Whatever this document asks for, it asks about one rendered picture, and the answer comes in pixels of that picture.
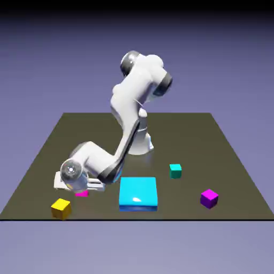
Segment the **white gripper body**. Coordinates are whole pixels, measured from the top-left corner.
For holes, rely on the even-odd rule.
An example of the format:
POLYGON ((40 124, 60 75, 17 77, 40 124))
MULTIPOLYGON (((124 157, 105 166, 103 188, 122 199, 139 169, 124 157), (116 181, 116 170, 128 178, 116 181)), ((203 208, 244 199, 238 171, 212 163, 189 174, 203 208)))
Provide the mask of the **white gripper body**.
MULTIPOLYGON (((70 189, 62 181, 59 171, 57 171, 55 173, 54 188, 70 191, 70 189)), ((105 184, 102 183, 101 181, 99 181, 98 179, 88 177, 87 190, 104 191, 105 190, 105 184)))

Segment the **small yellow cube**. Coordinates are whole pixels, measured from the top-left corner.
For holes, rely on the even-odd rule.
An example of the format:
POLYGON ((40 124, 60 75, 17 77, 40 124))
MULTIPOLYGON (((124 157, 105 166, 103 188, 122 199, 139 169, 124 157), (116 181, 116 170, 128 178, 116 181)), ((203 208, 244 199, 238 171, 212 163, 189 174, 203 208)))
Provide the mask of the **small yellow cube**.
POLYGON ((51 205, 52 216, 57 219, 66 220, 71 212, 71 203, 68 200, 59 198, 55 203, 51 205))

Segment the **small teal cube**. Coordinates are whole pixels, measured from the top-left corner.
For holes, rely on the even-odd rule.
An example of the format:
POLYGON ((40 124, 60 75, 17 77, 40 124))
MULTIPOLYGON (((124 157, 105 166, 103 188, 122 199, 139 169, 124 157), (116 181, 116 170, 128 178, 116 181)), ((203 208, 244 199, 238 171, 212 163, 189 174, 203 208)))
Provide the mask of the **small teal cube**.
POLYGON ((172 179, 179 179, 182 175, 182 167, 180 164, 170 164, 169 165, 169 175, 172 179))

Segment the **small purple cube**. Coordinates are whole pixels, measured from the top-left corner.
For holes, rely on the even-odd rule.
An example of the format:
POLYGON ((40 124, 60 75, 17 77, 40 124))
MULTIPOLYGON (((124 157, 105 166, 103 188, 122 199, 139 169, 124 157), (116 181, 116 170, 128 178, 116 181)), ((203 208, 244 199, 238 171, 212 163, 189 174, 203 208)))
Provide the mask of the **small purple cube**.
POLYGON ((201 193, 200 203, 208 208, 213 208, 218 202, 219 195, 211 189, 208 189, 201 193))

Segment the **large cyan box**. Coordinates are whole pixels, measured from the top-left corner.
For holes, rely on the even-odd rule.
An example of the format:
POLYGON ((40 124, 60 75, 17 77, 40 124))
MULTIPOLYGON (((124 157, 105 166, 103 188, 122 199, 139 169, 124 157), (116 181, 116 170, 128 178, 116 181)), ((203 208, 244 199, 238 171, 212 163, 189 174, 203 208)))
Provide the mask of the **large cyan box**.
POLYGON ((156 211, 158 195, 155 177, 121 177, 120 211, 156 211))

